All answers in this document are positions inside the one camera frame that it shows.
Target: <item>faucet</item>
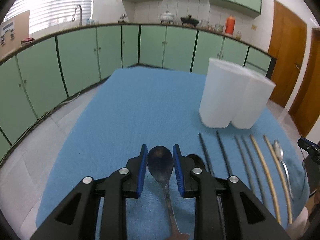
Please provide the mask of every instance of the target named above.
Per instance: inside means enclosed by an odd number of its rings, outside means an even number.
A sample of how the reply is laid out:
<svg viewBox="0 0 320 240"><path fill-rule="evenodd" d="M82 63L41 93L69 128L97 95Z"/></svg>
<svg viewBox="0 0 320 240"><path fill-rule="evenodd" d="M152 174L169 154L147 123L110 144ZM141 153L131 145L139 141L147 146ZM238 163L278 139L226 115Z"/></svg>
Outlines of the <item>faucet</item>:
<svg viewBox="0 0 320 240"><path fill-rule="evenodd" d="M75 21L75 15L76 15L76 12L77 12L77 9L78 9L78 6L80 7L80 24L79 24L79 26L82 26L82 7L81 7L81 5L80 4L77 4L77 6L76 6L76 9L75 9L75 14L73 15L73 17L72 17L72 22L74 22Z"/></svg>

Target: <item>black pot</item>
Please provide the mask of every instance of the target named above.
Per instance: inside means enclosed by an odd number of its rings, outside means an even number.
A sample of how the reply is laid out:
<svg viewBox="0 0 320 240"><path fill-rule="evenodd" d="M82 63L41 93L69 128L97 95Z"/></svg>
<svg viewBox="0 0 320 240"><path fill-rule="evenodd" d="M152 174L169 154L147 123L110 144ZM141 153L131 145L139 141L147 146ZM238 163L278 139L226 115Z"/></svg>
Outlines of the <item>black pot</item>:
<svg viewBox="0 0 320 240"><path fill-rule="evenodd" d="M191 15L188 15L188 17L180 17L180 19L182 21L182 25L191 24L194 27L196 27L197 24L199 23L199 21L197 19L191 18Z"/></svg>

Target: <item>countertop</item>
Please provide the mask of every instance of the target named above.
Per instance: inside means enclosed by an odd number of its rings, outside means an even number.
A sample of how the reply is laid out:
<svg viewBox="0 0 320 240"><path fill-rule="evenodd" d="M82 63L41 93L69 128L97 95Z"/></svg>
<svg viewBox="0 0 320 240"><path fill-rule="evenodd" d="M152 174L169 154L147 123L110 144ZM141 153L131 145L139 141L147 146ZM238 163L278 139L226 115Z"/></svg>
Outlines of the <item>countertop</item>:
<svg viewBox="0 0 320 240"><path fill-rule="evenodd" d="M170 26L170 27L180 27L180 28L188 28L188 29L194 29L194 30L199 30L199 31L204 31L204 32L208 32L208 33L214 33L216 35L219 35L219 36L223 36L223 37L226 37L226 38L229 38L229 39L233 39L235 41L238 41L238 42L241 42L243 44L246 44L252 48L255 48L256 50L270 56L270 57L273 57L271 55L269 55L267 52L265 52L264 50L262 49L259 49L255 46L253 46L252 44L250 43L247 43L247 42L244 42L244 41L239 41L239 40L236 40L234 37L231 37L229 35L225 35L223 33L218 33L216 31L212 31L212 30L208 30L208 29L204 29L204 28L200 28L200 27L188 27L188 26L182 26L182 25L172 25L172 24L160 24L160 23L127 23L127 22L124 22L124 23L103 23L103 24L95 24L95 25L86 25L86 26L78 26L78 27L73 27L73 28L69 28L69 29L65 29L63 31L59 31L59 32L55 32L55 33L51 33L49 35L46 35L46 36L43 36L37 40L34 40L31 44L28 44L28 45L25 45L23 47L20 47L14 51L12 51L11 53L7 54L5 57L3 57L1 60L0 60L0 65L3 64L4 62L6 62L7 60L9 60L10 58L12 58L13 56L17 55L19 52L41 42L41 41L44 41L44 40L47 40L49 38L52 38L52 37L55 37L55 36L58 36L58 35L61 35L61 34L64 34L64 33L68 33L68 32L73 32L73 31L78 31L78 30L83 30L83 29L88 29L88 28L95 28L95 27L103 27L103 26L114 26L114 25L159 25L159 26Z"/></svg>

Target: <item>window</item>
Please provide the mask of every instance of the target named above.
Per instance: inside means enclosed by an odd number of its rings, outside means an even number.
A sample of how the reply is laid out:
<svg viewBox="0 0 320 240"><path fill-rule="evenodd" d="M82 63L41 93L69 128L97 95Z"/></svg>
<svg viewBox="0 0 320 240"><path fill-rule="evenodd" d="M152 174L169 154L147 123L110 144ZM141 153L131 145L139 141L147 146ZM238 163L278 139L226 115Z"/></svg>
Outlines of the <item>window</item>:
<svg viewBox="0 0 320 240"><path fill-rule="evenodd" d="M30 10L29 33L71 21L77 4L82 6L82 20L92 18L93 0L16 0L4 20ZM78 8L76 19L80 19Z"/></svg>

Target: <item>spoon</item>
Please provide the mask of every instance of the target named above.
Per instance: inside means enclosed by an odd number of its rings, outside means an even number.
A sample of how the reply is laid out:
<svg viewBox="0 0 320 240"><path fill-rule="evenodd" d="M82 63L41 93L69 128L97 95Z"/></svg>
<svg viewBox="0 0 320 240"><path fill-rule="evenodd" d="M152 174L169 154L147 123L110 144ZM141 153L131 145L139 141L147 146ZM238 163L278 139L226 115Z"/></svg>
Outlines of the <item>spoon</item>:
<svg viewBox="0 0 320 240"><path fill-rule="evenodd" d="M166 147L156 146L148 153L147 164L150 174L162 187L164 199L168 208L171 223L171 236L166 240L188 240L190 235L182 234L178 229L171 205L169 193L169 181L173 170L173 158L171 152Z"/></svg>
<svg viewBox="0 0 320 240"><path fill-rule="evenodd" d="M281 147L281 145L280 145L278 140L275 140L275 142L273 143L273 149L274 149L274 151L276 153L276 156L277 156L278 160L282 163L282 165L284 167L285 174L287 175L287 181L288 181L290 197L293 200L293 194L292 194L292 191L291 191L291 184L290 184L290 179L289 179L289 172L288 172L287 166L284 163L284 160L283 160L284 152L283 152L282 147Z"/></svg>

